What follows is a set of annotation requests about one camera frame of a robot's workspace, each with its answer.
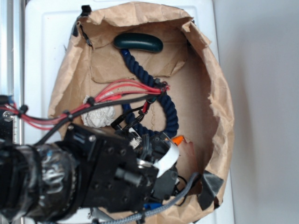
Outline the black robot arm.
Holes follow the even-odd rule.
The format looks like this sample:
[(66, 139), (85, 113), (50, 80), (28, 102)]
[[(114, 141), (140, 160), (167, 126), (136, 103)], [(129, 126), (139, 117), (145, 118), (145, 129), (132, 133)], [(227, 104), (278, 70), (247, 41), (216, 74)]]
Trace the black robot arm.
[(0, 142), (0, 212), (58, 221), (79, 208), (141, 211), (173, 195), (177, 145), (165, 134), (122, 136), (71, 124), (62, 141), (37, 146)]

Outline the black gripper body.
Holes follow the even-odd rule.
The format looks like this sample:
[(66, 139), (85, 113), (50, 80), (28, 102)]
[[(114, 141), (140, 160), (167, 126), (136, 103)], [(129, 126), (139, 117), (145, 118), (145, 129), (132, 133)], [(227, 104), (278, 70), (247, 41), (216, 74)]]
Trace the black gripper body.
[(119, 135), (71, 124), (63, 148), (77, 164), (77, 207), (141, 211), (174, 194), (179, 149), (164, 133), (133, 147)]

